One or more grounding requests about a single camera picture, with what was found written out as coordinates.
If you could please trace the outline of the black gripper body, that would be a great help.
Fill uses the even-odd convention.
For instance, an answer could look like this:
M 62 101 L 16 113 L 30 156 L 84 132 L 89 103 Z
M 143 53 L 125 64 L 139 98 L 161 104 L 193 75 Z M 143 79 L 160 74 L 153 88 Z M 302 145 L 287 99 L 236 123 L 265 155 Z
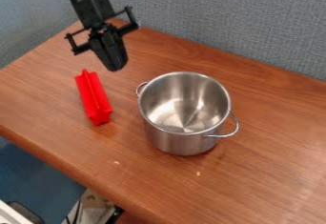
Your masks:
M 119 36 L 123 38 L 125 34 L 139 29 L 139 24 L 129 6 L 125 6 L 121 11 L 115 12 L 109 0 L 69 0 L 69 2 L 82 25 L 81 30 L 68 33 L 65 36 L 73 54 L 90 50 L 89 35 L 93 32 L 101 34 L 101 42 L 105 48 L 102 34 L 107 30 L 116 30 Z M 107 20 L 123 13 L 127 14 L 129 23 L 117 28 Z

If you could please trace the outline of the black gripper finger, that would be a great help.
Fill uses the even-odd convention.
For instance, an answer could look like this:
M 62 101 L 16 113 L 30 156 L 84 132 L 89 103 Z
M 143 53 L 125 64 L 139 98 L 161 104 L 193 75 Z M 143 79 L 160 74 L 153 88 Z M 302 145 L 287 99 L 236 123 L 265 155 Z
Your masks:
M 90 49 L 94 52 L 96 57 L 98 58 L 101 64 L 104 65 L 105 69 L 108 71 L 116 71 L 116 67 L 111 61 L 108 52 L 102 46 L 101 42 L 101 34 L 97 32 L 93 32 L 89 35 L 89 44 L 90 44 Z
M 116 30 L 107 30 L 102 34 L 102 41 L 108 56 L 107 65 L 109 71 L 119 71 L 127 63 L 127 53 L 124 48 L 123 39 Z

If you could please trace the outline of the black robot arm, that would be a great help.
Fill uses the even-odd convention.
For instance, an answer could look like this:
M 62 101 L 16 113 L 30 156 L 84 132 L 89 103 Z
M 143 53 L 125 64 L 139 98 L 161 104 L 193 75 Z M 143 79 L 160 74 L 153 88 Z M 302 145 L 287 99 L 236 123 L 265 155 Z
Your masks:
M 108 71 L 127 64 L 123 36 L 139 29 L 132 8 L 113 11 L 109 0 L 69 0 L 82 29 L 68 33 L 65 39 L 74 55 L 92 50 Z

